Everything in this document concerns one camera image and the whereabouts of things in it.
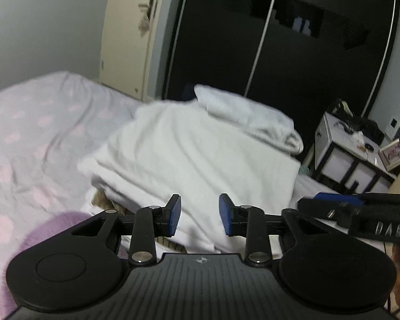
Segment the metal screw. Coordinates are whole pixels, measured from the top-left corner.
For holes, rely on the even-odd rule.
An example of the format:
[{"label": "metal screw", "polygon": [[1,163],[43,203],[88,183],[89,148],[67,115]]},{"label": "metal screw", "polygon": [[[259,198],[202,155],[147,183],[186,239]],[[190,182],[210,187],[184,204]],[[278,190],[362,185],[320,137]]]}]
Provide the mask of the metal screw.
[{"label": "metal screw", "polygon": [[153,258],[153,255],[148,251],[137,251],[132,254],[132,260],[136,262],[147,262]]},{"label": "metal screw", "polygon": [[328,219],[332,219],[334,215],[335,215],[335,209],[332,209],[332,210],[327,214],[327,218],[328,218]]},{"label": "metal screw", "polygon": [[248,259],[255,263],[263,263],[267,262],[270,259],[270,256],[262,251],[255,251],[254,253],[249,254]]}]

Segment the ribbed black surface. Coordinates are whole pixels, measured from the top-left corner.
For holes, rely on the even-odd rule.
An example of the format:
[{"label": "ribbed black surface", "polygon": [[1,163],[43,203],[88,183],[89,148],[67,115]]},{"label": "ribbed black surface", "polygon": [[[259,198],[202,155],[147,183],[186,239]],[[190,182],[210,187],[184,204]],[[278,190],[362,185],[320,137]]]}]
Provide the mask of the ribbed black surface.
[{"label": "ribbed black surface", "polygon": [[237,255],[168,254],[156,266],[133,270],[117,293],[92,308],[65,314],[19,309],[9,317],[9,320],[44,319],[389,320],[392,317],[381,309],[350,316],[309,309],[286,295],[269,270],[248,267]]}]

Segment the small white object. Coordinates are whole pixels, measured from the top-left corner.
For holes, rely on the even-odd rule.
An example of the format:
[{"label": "small white object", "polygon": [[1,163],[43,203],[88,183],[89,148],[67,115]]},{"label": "small white object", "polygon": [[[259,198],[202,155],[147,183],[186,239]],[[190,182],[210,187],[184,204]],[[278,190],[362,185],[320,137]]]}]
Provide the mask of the small white object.
[{"label": "small white object", "polygon": [[392,116],[385,129],[385,134],[391,140],[393,140],[399,128],[400,128],[400,120],[397,117]]},{"label": "small white object", "polygon": [[363,135],[363,132],[361,132],[361,131],[354,132],[354,133],[351,135],[351,139],[352,139],[352,141],[353,141],[355,144],[364,147],[365,142],[364,142],[364,135]]}]

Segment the black circular pad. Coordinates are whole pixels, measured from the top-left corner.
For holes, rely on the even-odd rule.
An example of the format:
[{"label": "black circular pad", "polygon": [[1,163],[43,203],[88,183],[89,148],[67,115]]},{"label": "black circular pad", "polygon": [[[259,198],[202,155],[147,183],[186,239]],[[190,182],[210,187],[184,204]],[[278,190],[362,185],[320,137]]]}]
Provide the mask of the black circular pad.
[{"label": "black circular pad", "polygon": [[15,301],[27,308],[68,311],[108,296],[122,281],[123,265],[96,237],[50,238],[17,255],[6,282]]},{"label": "black circular pad", "polygon": [[332,312],[363,312],[382,306],[396,269],[374,247],[342,234],[311,235],[282,257],[284,286],[308,304]]},{"label": "black circular pad", "polygon": [[38,275],[50,282],[68,282],[82,275],[85,270],[85,260],[68,253],[46,256],[37,264]]}]

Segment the white drawer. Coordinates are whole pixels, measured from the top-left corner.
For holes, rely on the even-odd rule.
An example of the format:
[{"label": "white drawer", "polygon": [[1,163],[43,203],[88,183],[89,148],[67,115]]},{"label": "white drawer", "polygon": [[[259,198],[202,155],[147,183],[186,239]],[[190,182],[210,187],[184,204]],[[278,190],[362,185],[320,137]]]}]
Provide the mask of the white drawer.
[{"label": "white drawer", "polygon": [[322,169],[322,174],[333,179],[335,182],[340,182],[353,161],[354,157],[351,154],[335,148],[327,159]]},{"label": "white drawer", "polygon": [[358,181],[359,185],[354,190],[357,193],[362,193],[372,181],[375,176],[375,171],[366,165],[360,163],[357,165],[351,177],[346,182],[345,186],[349,189],[355,181]]}]

